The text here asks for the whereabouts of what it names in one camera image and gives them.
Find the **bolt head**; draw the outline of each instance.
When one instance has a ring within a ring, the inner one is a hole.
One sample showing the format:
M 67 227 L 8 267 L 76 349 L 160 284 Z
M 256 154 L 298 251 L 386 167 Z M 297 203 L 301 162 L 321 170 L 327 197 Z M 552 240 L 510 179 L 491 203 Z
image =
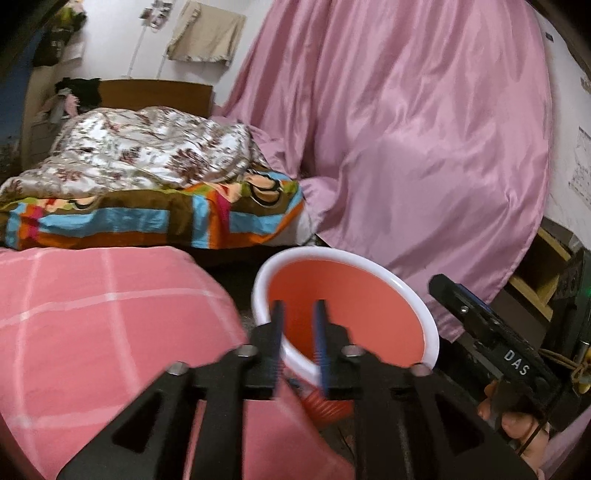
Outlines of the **bolt head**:
M 362 356 L 365 353 L 365 350 L 363 350 L 359 345 L 346 345 L 341 351 L 347 358 Z
M 258 349 L 254 345 L 241 345 L 236 349 L 237 356 L 252 357 L 258 353 Z
M 183 375 L 189 371 L 189 366 L 185 362 L 175 362 L 168 367 L 167 372 L 171 375 Z

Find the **pink satin sheet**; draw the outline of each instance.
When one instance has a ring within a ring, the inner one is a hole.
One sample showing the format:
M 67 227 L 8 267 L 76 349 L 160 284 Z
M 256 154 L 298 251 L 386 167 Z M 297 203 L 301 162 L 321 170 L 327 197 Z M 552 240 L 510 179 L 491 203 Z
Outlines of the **pink satin sheet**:
M 318 233 L 491 301 L 541 222 L 551 97 L 524 0 L 276 0 L 219 113 L 301 179 Z

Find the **wooden headboard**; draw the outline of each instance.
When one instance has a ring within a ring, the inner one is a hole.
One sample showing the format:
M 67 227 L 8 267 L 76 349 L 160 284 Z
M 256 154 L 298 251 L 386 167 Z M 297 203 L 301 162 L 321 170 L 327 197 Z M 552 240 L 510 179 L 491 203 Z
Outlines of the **wooden headboard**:
M 168 80 L 104 80 L 100 83 L 102 106 L 141 110 L 168 106 L 208 118 L 212 113 L 213 87 Z

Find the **pink plaid blanket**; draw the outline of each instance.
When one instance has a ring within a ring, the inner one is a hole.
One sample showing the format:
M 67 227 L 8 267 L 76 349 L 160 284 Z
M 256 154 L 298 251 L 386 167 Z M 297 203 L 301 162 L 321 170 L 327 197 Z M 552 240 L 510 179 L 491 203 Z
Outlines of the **pink plaid blanket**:
M 0 413 L 47 480 L 165 367 L 246 339 L 225 290 L 171 247 L 4 251 L 0 270 Z M 245 479 L 353 478 L 285 383 L 245 415 Z

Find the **hanging towel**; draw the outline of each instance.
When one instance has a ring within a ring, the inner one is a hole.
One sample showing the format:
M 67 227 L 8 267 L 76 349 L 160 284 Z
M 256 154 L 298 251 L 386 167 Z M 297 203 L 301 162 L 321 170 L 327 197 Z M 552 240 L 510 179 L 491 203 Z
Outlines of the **hanging towel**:
M 230 65 L 245 21 L 244 15 L 189 0 L 168 44 L 168 58 Z

